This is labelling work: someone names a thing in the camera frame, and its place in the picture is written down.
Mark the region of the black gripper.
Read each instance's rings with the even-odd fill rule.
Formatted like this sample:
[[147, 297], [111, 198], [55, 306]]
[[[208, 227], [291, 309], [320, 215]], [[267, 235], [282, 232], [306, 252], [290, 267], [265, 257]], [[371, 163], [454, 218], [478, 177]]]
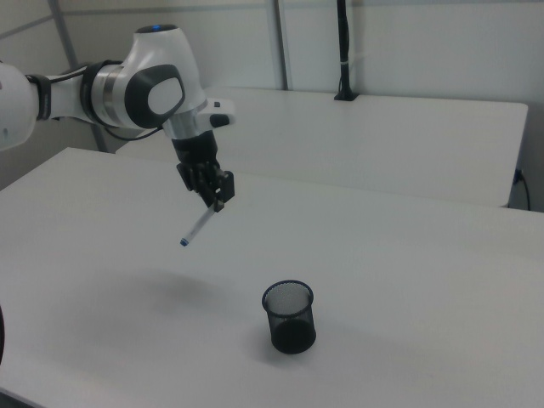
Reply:
[[173, 139], [173, 148], [179, 164], [179, 175], [188, 191], [194, 191], [207, 207], [219, 213], [224, 201], [235, 196], [232, 172], [224, 171], [218, 160], [218, 146], [213, 131], [188, 139]]

